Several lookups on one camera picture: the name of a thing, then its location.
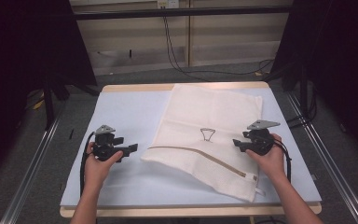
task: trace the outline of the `black cable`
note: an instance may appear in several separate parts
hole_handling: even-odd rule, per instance
[[[287,72],[289,69],[291,69],[293,66],[296,65],[296,62],[290,62],[282,66],[280,69],[277,69],[271,73],[268,74],[268,76],[265,76],[261,79],[261,81],[264,82],[270,82],[273,79],[279,78],[284,75],[285,72]]]
[[[170,28],[168,26],[168,21],[167,21],[167,18],[166,17],[163,17],[163,20],[164,20],[164,26],[165,26],[165,35],[166,35],[166,40],[167,40],[167,50],[168,50],[168,58],[170,60],[170,64],[171,66],[178,72],[181,72],[183,74],[185,74],[186,76],[188,77],[192,77],[189,75],[189,73],[217,73],[217,74],[227,74],[227,75],[236,75],[236,76],[244,76],[244,75],[251,75],[251,74],[254,74],[256,72],[259,72],[259,71],[262,71],[263,68],[267,67],[271,62],[273,62],[274,60],[263,60],[261,62],[259,62],[259,67],[257,70],[254,70],[254,71],[251,71],[251,72],[246,72],[246,73],[230,73],[230,72],[221,72],[221,71],[209,71],[209,70],[198,70],[198,71],[185,71],[183,70],[183,68],[181,68],[179,66],[179,64],[177,63],[176,61],[176,57],[175,57],[175,54],[173,52],[173,47],[172,47],[172,41],[171,41],[171,35],[170,35]],[[171,60],[171,54],[170,54],[170,47],[171,47],[171,52],[172,52],[172,56],[174,58],[174,61],[175,61],[175,64],[177,67],[175,67],[172,63],[172,60]],[[260,66],[261,63],[263,62],[266,62],[266,61],[269,61],[268,63],[266,63],[265,65],[263,66]],[[206,80],[206,79],[203,79],[203,78],[200,78],[200,77],[193,77],[193,78],[196,78],[196,79],[199,79],[199,80],[202,80],[202,81],[207,81],[207,82],[210,82],[209,80]]]
[[[299,116],[296,116],[296,117],[294,117],[292,119],[288,119],[286,121],[287,123],[293,122],[293,121],[295,121],[297,119],[303,119],[303,120],[301,120],[300,123],[292,125],[292,126],[289,126],[289,129],[294,129],[294,128],[306,125],[306,124],[312,122],[315,119],[315,117],[317,115],[317,110],[318,110],[318,106],[317,106],[317,103],[316,103],[316,95],[317,95],[317,91],[315,89],[315,86],[313,86],[312,87],[312,98],[310,100],[310,108],[308,109],[309,116],[305,117],[303,115],[299,115]]]
[[[272,224],[286,224],[284,221],[280,221],[277,219],[274,219],[273,217],[269,217],[269,220],[262,220],[262,221],[258,221],[255,224],[264,224],[264,223],[272,223]]]
[[[286,158],[286,176],[287,176],[287,179],[289,180],[289,182],[291,182],[292,181],[292,163],[291,163],[292,159],[289,157],[289,151],[287,150],[284,143],[277,139],[274,140],[274,145],[279,147],[284,153],[284,157]]]
[[[173,46],[172,46],[172,41],[171,41],[171,35],[170,35],[170,28],[168,27],[168,22],[167,22],[167,18],[166,17],[163,17],[163,20],[164,20],[164,26],[165,26],[165,38],[166,38],[166,42],[167,42],[167,51],[168,51],[168,59],[170,60],[170,64],[171,66],[178,72],[184,74],[185,76],[187,77],[192,77],[191,75],[189,75],[187,72],[183,71],[183,69],[179,66],[177,60],[176,60],[176,56],[175,56],[175,53],[173,52]],[[171,46],[171,52],[172,52],[172,56],[174,58],[174,61],[176,63],[176,66],[175,67],[172,63],[172,60],[171,60],[171,54],[170,54],[170,46]],[[206,82],[210,82],[209,80],[206,80],[206,79],[203,79],[203,78],[200,78],[200,77],[192,77],[192,78],[196,78],[196,79],[199,79],[201,81],[206,81]]]
[[[87,153],[87,148],[89,147],[89,142],[91,137],[94,135],[94,132],[92,132],[89,137],[87,138],[87,142],[86,145],[84,146],[84,151],[83,151],[83,156],[81,158],[81,163],[80,163],[80,196],[83,194],[83,189],[84,189],[84,170],[86,167],[86,159],[89,156],[89,153]]]

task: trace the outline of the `metal rail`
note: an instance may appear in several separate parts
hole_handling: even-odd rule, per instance
[[[34,182],[34,178],[36,177],[36,174],[39,170],[40,164],[43,161],[43,158],[45,157],[45,154],[48,150],[48,146],[51,142],[52,137],[55,134],[55,131],[58,127],[59,121],[62,116],[62,111],[65,106],[65,103],[60,108],[59,114],[57,118],[54,120],[51,127],[45,131],[39,146],[36,150],[36,153],[34,154],[34,157],[28,167],[27,172],[25,173],[24,178],[22,179],[19,188],[16,191],[16,194],[12,198],[10,205],[8,206],[6,212],[4,213],[4,216],[1,219],[0,224],[14,224],[16,223],[19,214],[21,212],[21,209],[25,203],[25,200],[28,196],[28,193],[31,190],[31,186]]]
[[[292,93],[288,93],[288,98],[296,114],[300,118],[302,118],[302,112],[297,98]],[[311,123],[307,123],[304,119],[301,119],[301,122],[304,123],[304,130],[307,132],[310,141],[312,142],[317,153],[319,154],[319,157],[324,163],[324,166],[328,174],[330,174],[330,177],[332,178],[333,182],[335,183],[339,193],[341,194],[342,199],[350,209],[354,219],[356,220],[356,223],[358,223],[358,198],[356,194],[353,192],[350,185],[345,180],[342,173],[339,171],[336,163],[328,152],[328,149],[324,145],[324,142],[322,141],[321,137],[313,128],[313,125]]]
[[[291,11],[292,8],[293,8],[292,6],[166,8],[166,9],[127,10],[127,11],[77,12],[74,13],[73,17],[78,21],[83,21],[83,20],[151,18],[151,17],[269,14],[269,13],[288,13]]]

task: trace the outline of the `mesh laundry bag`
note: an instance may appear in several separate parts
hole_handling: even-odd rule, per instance
[[[176,84],[143,161],[193,175],[216,191],[252,202],[258,166],[234,146],[261,119],[262,98]]]

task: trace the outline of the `black stand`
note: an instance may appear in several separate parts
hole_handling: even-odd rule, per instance
[[[65,88],[65,83],[71,83],[71,85],[77,87],[78,89],[89,93],[92,96],[99,96],[100,93],[96,90],[93,90],[85,85],[79,84],[78,82],[72,80],[66,76],[49,76],[45,74],[44,87],[43,92],[45,95],[45,103],[46,103],[46,128],[48,130],[54,121],[54,107],[53,101],[51,97],[51,92],[53,91],[56,95],[57,99],[60,101],[65,101],[71,95],[69,91]]]
[[[307,87],[307,68],[303,64],[301,66],[301,79],[300,79],[300,109],[304,119],[309,118],[308,111],[308,87]]]

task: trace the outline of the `gray carpet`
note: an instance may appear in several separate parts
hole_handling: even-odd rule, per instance
[[[228,71],[244,73],[258,69],[258,63],[230,64],[205,66],[198,69]],[[252,81],[260,77],[254,75],[224,75],[216,73],[181,74],[173,69],[158,71],[118,74],[112,76],[98,76],[100,90],[107,84],[132,83],[169,83],[169,82],[199,82],[198,77],[208,81]],[[281,81],[269,83],[275,97],[287,119],[296,116],[286,93],[282,91]],[[60,216],[60,200],[65,188],[73,160],[81,143],[97,101],[96,97],[68,88],[72,95],[66,103],[55,101],[56,112],[62,109],[62,118],[48,147],[48,151],[40,165],[37,176],[29,191],[28,197],[21,209],[17,223],[68,223],[68,219]],[[0,166],[0,220],[8,204],[16,192],[28,165],[38,147],[45,128],[44,108],[27,110],[22,125],[17,133],[17,140],[13,142],[10,153]],[[329,109],[323,99],[318,98],[318,115],[312,122],[341,173],[358,197],[358,145],[349,134],[339,129],[339,120]],[[315,184],[323,198],[323,211],[319,217],[325,223],[355,223],[348,206],[338,192],[330,174],[319,158],[306,132],[301,127],[292,129],[298,147],[304,157],[310,173],[316,175]],[[283,216],[274,217],[284,221]],[[255,221],[268,220],[270,217],[256,217]],[[195,219],[188,218],[100,218],[99,223],[193,223]],[[247,217],[231,218],[202,218],[200,223],[248,223]]]

